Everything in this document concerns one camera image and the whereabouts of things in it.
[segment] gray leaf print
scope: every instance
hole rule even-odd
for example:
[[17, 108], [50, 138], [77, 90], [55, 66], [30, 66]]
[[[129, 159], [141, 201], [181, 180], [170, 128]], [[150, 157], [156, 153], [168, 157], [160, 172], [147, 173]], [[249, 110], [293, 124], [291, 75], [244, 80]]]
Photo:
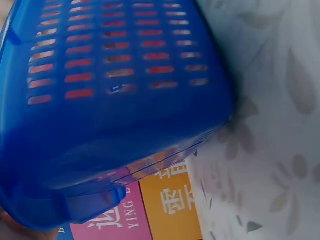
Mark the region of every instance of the gray leaf print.
[[298, 202], [297, 196], [293, 196], [293, 203], [291, 207], [290, 214], [288, 216], [288, 225], [287, 225], [287, 235], [291, 236], [299, 227], [300, 224], [300, 203]]
[[243, 206], [243, 196], [242, 196], [242, 192], [240, 191], [238, 193], [238, 197], [236, 198], [236, 206], [239, 210], [239, 212], [242, 210], [242, 206]]
[[293, 158], [293, 173], [294, 175], [303, 180], [308, 174], [308, 162], [302, 155], [296, 155]]
[[225, 157], [228, 160], [235, 160], [238, 156], [238, 141], [235, 136], [231, 135], [225, 147]]
[[271, 176], [272, 180], [274, 181], [274, 183], [276, 185], [278, 185], [278, 187], [280, 187], [281, 189], [283, 190], [288, 190], [289, 189], [289, 186], [286, 186], [278, 177], [277, 175], [273, 174]]
[[231, 202], [235, 202], [236, 200], [236, 189], [234, 181], [232, 180], [232, 177], [230, 175], [230, 172], [228, 172], [228, 185], [229, 185], [229, 191], [230, 191], [230, 200]]
[[276, 164], [276, 166], [278, 167], [278, 169], [280, 170], [280, 172], [283, 174], [283, 176], [285, 176], [287, 179], [291, 180], [292, 176], [291, 174], [288, 172], [288, 170], [286, 169], [286, 167], [281, 163], [278, 162]]
[[262, 228], [262, 226], [260, 224], [255, 223], [253, 221], [249, 221], [246, 226], [246, 231], [247, 231], [247, 233], [250, 233], [250, 232], [256, 231], [260, 228]]
[[283, 192], [275, 200], [272, 201], [270, 206], [271, 213], [281, 212], [288, 203], [288, 191]]
[[285, 85], [296, 110], [302, 115], [312, 114], [317, 106], [316, 87], [291, 49], [286, 61]]
[[242, 119], [247, 119], [251, 116], [259, 114], [257, 105], [248, 97], [241, 98], [238, 105], [239, 109], [237, 112], [237, 116]]
[[320, 164], [318, 164], [313, 170], [313, 180], [316, 183], [320, 183]]
[[320, 3], [318, 0], [311, 0], [309, 6], [313, 34], [318, 42], [318, 46], [320, 47]]
[[254, 137], [244, 122], [238, 124], [236, 134], [240, 145], [247, 154], [254, 154], [257, 151]]
[[238, 14], [245, 24], [255, 29], [266, 29], [271, 25], [277, 24], [281, 19], [283, 12], [273, 15], [263, 15], [255, 12], [243, 12]]
[[218, 142], [221, 144], [227, 143], [229, 136], [230, 136], [230, 131], [226, 126], [224, 126], [217, 133]]

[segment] blue plastic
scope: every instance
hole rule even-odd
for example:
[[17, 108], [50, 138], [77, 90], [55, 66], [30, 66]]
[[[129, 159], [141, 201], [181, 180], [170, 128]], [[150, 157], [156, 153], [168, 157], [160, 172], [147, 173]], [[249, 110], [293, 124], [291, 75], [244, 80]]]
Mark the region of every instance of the blue plastic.
[[0, 37], [0, 204], [29, 228], [117, 206], [233, 112], [190, 0], [16, 0]]

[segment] rectangular slot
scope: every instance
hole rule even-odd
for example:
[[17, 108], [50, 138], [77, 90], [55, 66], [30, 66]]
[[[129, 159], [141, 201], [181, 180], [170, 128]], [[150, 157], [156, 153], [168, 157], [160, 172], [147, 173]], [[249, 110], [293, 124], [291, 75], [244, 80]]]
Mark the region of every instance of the rectangular slot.
[[111, 87], [106, 90], [106, 93], [109, 95], [113, 94], [123, 94], [123, 93], [133, 93], [137, 90], [137, 86], [134, 84], [122, 84]]
[[53, 56], [54, 53], [55, 53], [55, 51], [44, 51], [44, 52], [36, 53], [30, 58], [29, 61], [31, 62], [31, 61], [34, 61], [37, 59], [49, 58], [49, 57]]
[[86, 41], [90, 40], [92, 38], [92, 34], [86, 34], [86, 35], [78, 35], [78, 36], [69, 36], [66, 41], [67, 42], [73, 42], [73, 41]]
[[52, 24], [57, 24], [59, 22], [59, 19], [53, 19], [53, 20], [49, 20], [49, 21], [42, 21], [40, 22], [39, 26], [48, 26], [48, 25], [52, 25]]
[[126, 35], [127, 35], [126, 31], [112, 31], [112, 32], [106, 32], [103, 34], [105, 38], [125, 37]]
[[35, 88], [40, 88], [44, 86], [50, 86], [52, 85], [53, 81], [51, 78], [47, 79], [40, 79], [40, 80], [34, 80], [29, 82], [28, 87], [29, 89], [35, 89]]
[[108, 13], [102, 14], [103, 18], [119, 18], [124, 16], [125, 16], [124, 12], [108, 12]]
[[142, 47], [153, 48], [153, 47], [163, 47], [166, 45], [165, 41], [144, 41], [142, 42]]
[[159, 20], [138, 20], [136, 21], [137, 25], [159, 25]]
[[90, 6], [78, 6], [78, 7], [73, 7], [70, 9], [70, 13], [74, 12], [84, 12], [84, 11], [89, 11], [91, 9]]
[[154, 17], [157, 15], [156, 11], [137, 11], [134, 13], [136, 17]]
[[148, 68], [147, 72], [150, 74], [169, 74], [174, 70], [172, 66], [152, 66]]
[[108, 71], [106, 73], [107, 78], [117, 78], [117, 77], [126, 77], [126, 76], [131, 76], [135, 74], [135, 71], [131, 68], [127, 69], [119, 69], [119, 70], [112, 70]]
[[50, 39], [50, 40], [45, 40], [45, 41], [39, 41], [37, 42], [34, 47], [32, 48], [32, 50], [35, 50], [37, 48], [40, 48], [40, 47], [45, 47], [45, 46], [50, 46], [52, 44], [56, 43], [56, 40], [55, 39]]
[[109, 21], [109, 22], [104, 22], [103, 26], [104, 27], [123, 27], [126, 24], [125, 21]]
[[76, 31], [76, 30], [88, 30], [91, 29], [93, 26], [91, 24], [81, 24], [81, 25], [73, 25], [68, 27], [67, 31]]
[[41, 65], [41, 66], [32, 66], [29, 68], [29, 73], [30, 74], [37, 74], [37, 73], [41, 73], [41, 72], [46, 72], [51, 70], [54, 67], [54, 65], [51, 64], [45, 64], [45, 65]]
[[48, 29], [48, 30], [44, 30], [44, 31], [40, 31], [36, 34], [37, 37], [41, 37], [41, 36], [47, 36], [47, 35], [51, 35], [51, 34], [55, 34], [57, 32], [57, 28], [53, 28], [53, 29]]
[[94, 94], [94, 90], [91, 88], [78, 89], [78, 90], [68, 91], [65, 94], [65, 98], [66, 99], [88, 98], [88, 97], [91, 97], [93, 94]]
[[51, 95], [33, 96], [28, 99], [28, 105], [45, 104], [51, 101]]
[[190, 35], [191, 31], [190, 30], [174, 30], [173, 34], [174, 35]]
[[162, 30], [140, 30], [139, 35], [140, 36], [157, 36], [162, 35]]
[[121, 55], [121, 56], [108, 56], [105, 58], [107, 64], [110, 63], [120, 63], [120, 62], [129, 62], [131, 60], [130, 55]]
[[169, 59], [170, 55], [166, 52], [146, 53], [144, 55], [145, 60], [164, 60]]
[[107, 43], [104, 45], [104, 49], [127, 49], [129, 47], [128, 42], [118, 42], [118, 43]]
[[89, 66], [90, 64], [92, 64], [92, 59], [91, 59], [91, 58], [87, 58], [87, 59], [77, 59], [77, 60], [68, 61], [68, 62], [65, 64], [65, 67], [66, 67], [67, 69], [69, 69], [69, 68], [74, 68], [74, 67]]
[[92, 80], [92, 73], [80, 73], [80, 74], [73, 74], [66, 76], [64, 82], [69, 83], [76, 83], [76, 82], [87, 82]]
[[91, 15], [71, 16], [69, 18], [69, 21], [79, 21], [79, 20], [85, 20], [85, 19], [91, 19]]

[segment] leaf pattern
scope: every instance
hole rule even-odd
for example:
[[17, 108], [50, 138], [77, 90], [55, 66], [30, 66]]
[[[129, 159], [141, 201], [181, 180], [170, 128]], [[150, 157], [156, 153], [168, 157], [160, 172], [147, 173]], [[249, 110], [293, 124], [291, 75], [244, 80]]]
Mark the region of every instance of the leaf pattern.
[[305, 116], [312, 114], [317, 107], [316, 87], [305, 66], [291, 49], [286, 60], [285, 85], [295, 109]]
[[253, 221], [249, 221], [246, 226], [246, 231], [247, 231], [247, 233], [250, 233], [250, 232], [256, 231], [262, 227], [263, 226], [258, 223], [255, 223]]
[[293, 173], [300, 180], [303, 180], [307, 177], [308, 164], [304, 156], [296, 155], [293, 158]]
[[278, 197], [276, 197], [271, 203], [270, 212], [271, 213], [281, 212], [288, 203], [288, 195], [289, 195], [288, 191], [285, 191], [282, 194], [280, 194]]
[[287, 235], [291, 236], [297, 230], [300, 224], [300, 203], [297, 196], [293, 196], [293, 203], [290, 214], [288, 216]]
[[263, 30], [278, 23], [282, 15], [282, 12], [273, 15], [263, 15], [255, 12], [243, 12], [238, 14], [238, 18], [252, 28]]

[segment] chinese character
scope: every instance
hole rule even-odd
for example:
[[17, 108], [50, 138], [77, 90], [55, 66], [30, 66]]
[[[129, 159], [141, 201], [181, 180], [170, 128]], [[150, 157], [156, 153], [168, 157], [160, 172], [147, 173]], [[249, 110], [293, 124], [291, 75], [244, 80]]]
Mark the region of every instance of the chinese character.
[[92, 220], [90, 220], [89, 222], [91, 222], [91, 224], [89, 224], [88, 228], [92, 228], [93, 226], [95, 226], [95, 222], [101, 222], [101, 223], [97, 223], [96, 226], [98, 227], [99, 230], [102, 229], [102, 227], [104, 226], [117, 226], [118, 228], [122, 228], [123, 226], [119, 223], [120, 221], [120, 214], [119, 214], [119, 209], [118, 207], [115, 207], [107, 212], [105, 212], [104, 217], [97, 217], [94, 218]]
[[188, 186], [187, 185], [184, 185], [184, 191], [185, 191], [185, 195], [186, 195], [186, 199], [188, 201], [188, 207], [190, 210], [192, 210], [192, 203], [195, 203], [195, 200], [194, 200], [194, 196], [193, 196], [193, 193], [192, 193], [192, 189], [191, 191], [188, 191]]
[[185, 203], [180, 189], [172, 191], [172, 194], [170, 192], [170, 189], [166, 188], [160, 192], [160, 196], [164, 212], [172, 215], [176, 213], [176, 210], [181, 211], [185, 209]]

